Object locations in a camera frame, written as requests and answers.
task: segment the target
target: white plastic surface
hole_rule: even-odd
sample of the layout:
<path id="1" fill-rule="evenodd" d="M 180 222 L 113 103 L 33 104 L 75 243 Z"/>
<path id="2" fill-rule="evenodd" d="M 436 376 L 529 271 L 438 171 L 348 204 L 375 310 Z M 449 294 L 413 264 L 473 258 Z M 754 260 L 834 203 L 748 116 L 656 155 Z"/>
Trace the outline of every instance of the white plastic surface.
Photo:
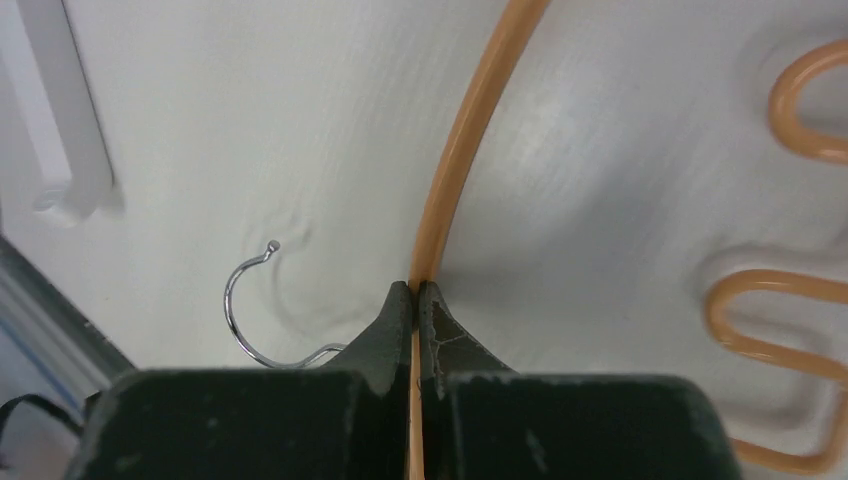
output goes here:
<path id="1" fill-rule="evenodd" d="M 73 226 L 112 189 L 112 171 L 62 0 L 0 0 L 0 67 L 10 81 L 32 155 L 4 151 L 0 174 L 13 161 L 32 161 L 41 174 L 28 192 L 45 221 Z"/>
<path id="2" fill-rule="evenodd" d="M 141 366 L 250 365 L 221 294 L 270 238 L 281 260 L 235 299 L 257 346 L 292 360 L 364 328 L 406 276 L 505 2 L 68 3 L 120 195 L 50 230 L 15 163 L 0 203 L 23 253 Z M 813 448 L 833 386 L 723 350 L 700 302 L 725 249 L 848 258 L 848 168 L 786 152 L 765 123 L 780 70 L 841 36 L 844 0 L 554 0 L 454 222 L 439 282 L 455 316 L 519 370 L 683 375 L 733 435 Z M 802 103 L 848 135 L 845 70 Z M 3 158 L 31 154 L 5 117 Z M 742 300 L 740 328 L 848 361 L 848 308 Z"/>

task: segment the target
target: black strap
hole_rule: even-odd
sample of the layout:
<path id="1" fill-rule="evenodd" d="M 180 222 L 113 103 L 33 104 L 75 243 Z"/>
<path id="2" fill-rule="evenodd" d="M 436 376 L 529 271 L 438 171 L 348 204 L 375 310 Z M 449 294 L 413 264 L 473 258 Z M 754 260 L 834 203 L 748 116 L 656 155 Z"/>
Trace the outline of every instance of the black strap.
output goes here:
<path id="1" fill-rule="evenodd" d="M 22 403 L 28 403 L 47 415 L 50 415 L 59 423 L 64 425 L 65 428 L 74 435 L 80 436 L 82 434 L 82 426 L 74 421 L 73 417 L 71 417 L 71 415 L 68 414 L 68 412 L 66 412 L 62 407 L 41 395 L 29 393 L 27 395 L 21 395 L 20 397 L 13 398 L 0 407 L 0 442 L 3 441 L 3 432 L 6 430 L 6 424 L 12 416 L 12 411 L 15 410 L 15 407 Z M 2 459 L 0 459 L 0 471 L 7 470 L 8 468 L 9 467 L 3 463 Z"/>

